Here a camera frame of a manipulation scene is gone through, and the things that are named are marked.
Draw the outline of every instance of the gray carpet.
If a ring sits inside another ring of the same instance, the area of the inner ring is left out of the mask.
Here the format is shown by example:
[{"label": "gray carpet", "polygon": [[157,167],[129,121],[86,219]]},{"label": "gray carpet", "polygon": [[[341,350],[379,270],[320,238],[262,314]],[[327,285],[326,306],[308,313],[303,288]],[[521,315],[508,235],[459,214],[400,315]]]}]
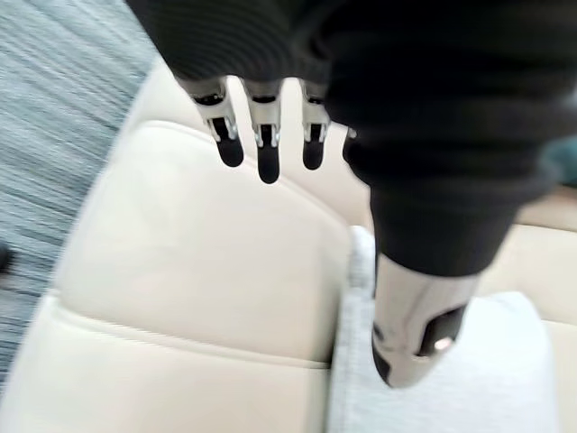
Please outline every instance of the gray carpet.
[{"label": "gray carpet", "polygon": [[154,49],[122,0],[0,0],[0,389]]}]

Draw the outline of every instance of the white upholstery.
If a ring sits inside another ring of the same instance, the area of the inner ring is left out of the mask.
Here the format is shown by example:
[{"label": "white upholstery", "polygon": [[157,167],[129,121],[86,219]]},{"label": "white upholstery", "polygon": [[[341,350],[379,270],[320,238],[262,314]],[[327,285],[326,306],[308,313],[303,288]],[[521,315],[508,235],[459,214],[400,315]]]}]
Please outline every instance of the white upholstery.
[{"label": "white upholstery", "polygon": [[[321,169],[302,167],[295,82],[283,96],[283,179],[267,186],[255,146],[225,167],[155,66],[14,363],[0,432],[322,431],[348,225],[366,220],[367,191],[342,160],[339,125]],[[577,432],[575,236],[518,227],[483,286],[524,291],[549,321],[563,433]]]}]

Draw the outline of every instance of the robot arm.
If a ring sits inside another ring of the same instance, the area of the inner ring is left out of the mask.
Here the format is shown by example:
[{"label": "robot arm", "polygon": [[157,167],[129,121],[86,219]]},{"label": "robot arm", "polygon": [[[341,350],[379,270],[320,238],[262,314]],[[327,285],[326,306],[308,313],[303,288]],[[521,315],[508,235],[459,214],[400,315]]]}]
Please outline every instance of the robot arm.
[{"label": "robot arm", "polygon": [[547,192],[543,143],[577,132],[577,5],[566,1],[127,0],[197,103],[225,164],[243,160],[224,77],[243,80],[261,179],[279,176],[279,85],[302,80],[303,161],[329,117],[371,187],[373,356],[393,387],[456,339],[520,206]]}]

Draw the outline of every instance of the gray pillow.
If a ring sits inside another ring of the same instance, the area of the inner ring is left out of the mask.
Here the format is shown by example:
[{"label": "gray pillow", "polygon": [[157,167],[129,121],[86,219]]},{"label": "gray pillow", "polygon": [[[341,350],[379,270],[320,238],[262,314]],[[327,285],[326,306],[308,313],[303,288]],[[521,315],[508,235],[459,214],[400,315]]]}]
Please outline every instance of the gray pillow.
[{"label": "gray pillow", "polygon": [[475,299],[455,348],[421,383],[391,390],[371,357],[374,242],[354,228],[329,400],[329,433],[556,433],[552,349],[520,293]]}]

